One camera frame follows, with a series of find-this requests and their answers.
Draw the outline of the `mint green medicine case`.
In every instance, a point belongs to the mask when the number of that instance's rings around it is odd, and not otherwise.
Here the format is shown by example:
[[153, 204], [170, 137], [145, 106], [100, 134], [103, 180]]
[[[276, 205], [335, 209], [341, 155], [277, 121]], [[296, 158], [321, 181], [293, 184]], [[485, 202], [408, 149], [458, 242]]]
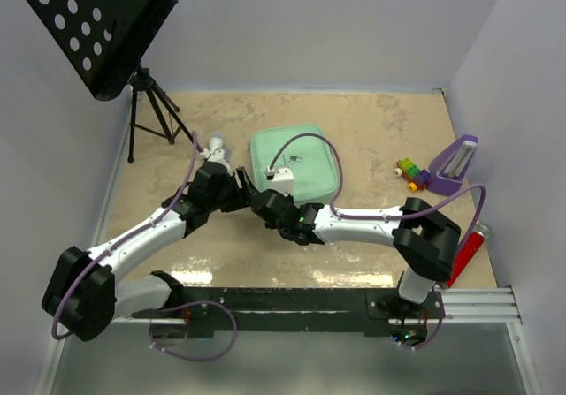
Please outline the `mint green medicine case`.
[[274, 162], [292, 170], [297, 204], [329, 203], [339, 187], [339, 173], [332, 151], [320, 139], [324, 135], [315, 124], [274, 127], [253, 134], [249, 151], [255, 187], [260, 191], [270, 188], [265, 171]]

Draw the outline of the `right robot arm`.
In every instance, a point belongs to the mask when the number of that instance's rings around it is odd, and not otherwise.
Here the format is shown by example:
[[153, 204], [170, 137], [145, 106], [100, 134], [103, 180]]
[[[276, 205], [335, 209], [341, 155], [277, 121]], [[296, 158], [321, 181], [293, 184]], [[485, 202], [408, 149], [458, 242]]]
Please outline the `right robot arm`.
[[408, 268], [394, 296], [396, 312], [415, 317], [425, 308], [433, 286], [448, 281], [461, 228], [417, 197], [389, 209], [332, 209], [321, 203], [294, 205], [274, 190], [251, 196], [251, 210], [286, 240], [306, 246], [341, 241], [394, 247]]

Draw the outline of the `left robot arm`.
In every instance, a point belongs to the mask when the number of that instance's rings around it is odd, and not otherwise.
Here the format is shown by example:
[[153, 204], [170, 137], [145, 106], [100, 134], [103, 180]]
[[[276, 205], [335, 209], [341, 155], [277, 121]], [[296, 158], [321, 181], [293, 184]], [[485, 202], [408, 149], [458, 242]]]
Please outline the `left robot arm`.
[[244, 168], [230, 172], [223, 164], [206, 162], [187, 188], [165, 200], [134, 228], [87, 250], [67, 248], [42, 298], [42, 309], [53, 318], [53, 338], [64, 339], [57, 331], [60, 325], [68, 334], [89, 341], [117, 317], [145, 310], [176, 316], [183, 307], [179, 281], [163, 271], [134, 282], [126, 282], [125, 276], [204, 226], [213, 212], [248, 207], [253, 188]]

